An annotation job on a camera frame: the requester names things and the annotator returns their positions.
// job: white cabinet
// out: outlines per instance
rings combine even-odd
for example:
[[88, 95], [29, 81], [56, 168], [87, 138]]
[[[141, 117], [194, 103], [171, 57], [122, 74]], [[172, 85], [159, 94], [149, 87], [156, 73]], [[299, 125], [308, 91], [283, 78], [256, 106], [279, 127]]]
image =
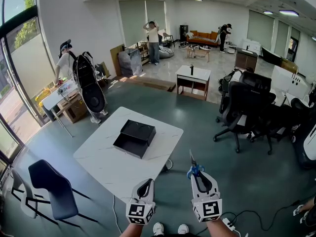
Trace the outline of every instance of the white cabinet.
[[251, 52], [254, 52], [256, 54], [260, 54], [261, 45], [257, 41], [253, 41], [250, 39], [243, 39], [242, 40], [242, 49], [249, 50]]
[[308, 93], [308, 85], [301, 76], [279, 66], [274, 67], [271, 79], [271, 88], [288, 92], [299, 99], [303, 99]]

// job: white t-shirt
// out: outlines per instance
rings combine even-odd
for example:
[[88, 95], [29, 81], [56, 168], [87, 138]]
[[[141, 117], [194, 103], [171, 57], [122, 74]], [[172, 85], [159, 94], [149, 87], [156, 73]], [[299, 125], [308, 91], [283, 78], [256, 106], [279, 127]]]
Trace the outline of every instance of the white t-shirt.
[[[75, 56], [77, 56], [73, 49], [69, 49]], [[67, 77], [68, 79], [72, 79], [72, 71], [73, 71], [73, 64], [74, 64], [74, 59], [69, 53], [64, 53], [62, 57], [59, 59], [57, 62], [57, 66], [60, 67], [61, 73], [63, 76], [60, 76], [60, 78]]]
[[156, 27], [153, 29], [148, 28], [148, 31], [149, 42], [159, 42], [158, 29]]

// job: blue handle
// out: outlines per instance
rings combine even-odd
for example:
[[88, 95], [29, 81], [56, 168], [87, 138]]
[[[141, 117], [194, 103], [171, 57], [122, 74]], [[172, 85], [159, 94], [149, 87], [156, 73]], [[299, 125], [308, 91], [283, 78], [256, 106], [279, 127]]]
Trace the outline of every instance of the blue handle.
[[194, 174], [195, 176], [198, 176], [198, 171], [201, 168], [202, 172], [205, 171], [204, 166], [198, 165], [196, 167], [191, 166], [189, 172], [187, 173], [187, 178], [191, 179], [191, 175]]

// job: orange sofa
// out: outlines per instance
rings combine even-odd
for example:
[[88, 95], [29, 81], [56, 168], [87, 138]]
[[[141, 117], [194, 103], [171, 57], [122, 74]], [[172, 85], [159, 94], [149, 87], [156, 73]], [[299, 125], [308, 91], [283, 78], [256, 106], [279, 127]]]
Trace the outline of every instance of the orange sofa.
[[199, 38], [192, 38], [187, 35], [187, 42], [192, 42], [192, 43], [199, 43], [199, 44], [206, 44], [206, 45], [212, 45], [212, 46], [217, 46], [216, 38], [217, 38], [217, 32], [212, 32], [212, 33], [199, 33], [198, 31], [190, 31], [193, 33], [194, 36], [198, 36]]

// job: window blind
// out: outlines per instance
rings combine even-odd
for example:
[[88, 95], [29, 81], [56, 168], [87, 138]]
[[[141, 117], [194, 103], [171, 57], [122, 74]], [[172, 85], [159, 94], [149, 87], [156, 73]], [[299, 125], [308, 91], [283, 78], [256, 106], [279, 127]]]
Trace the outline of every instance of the window blind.
[[119, 9], [125, 44], [129, 47], [146, 37], [143, 29], [146, 21], [145, 0], [120, 0]]
[[292, 27], [291, 37], [300, 40], [300, 31]]
[[166, 29], [164, 1], [146, 0], [146, 11], [148, 22], [156, 20], [160, 30]]
[[279, 21], [277, 28], [275, 53], [284, 57], [285, 46], [287, 43], [288, 25]]
[[274, 18], [250, 10], [247, 38], [270, 50], [274, 21]]

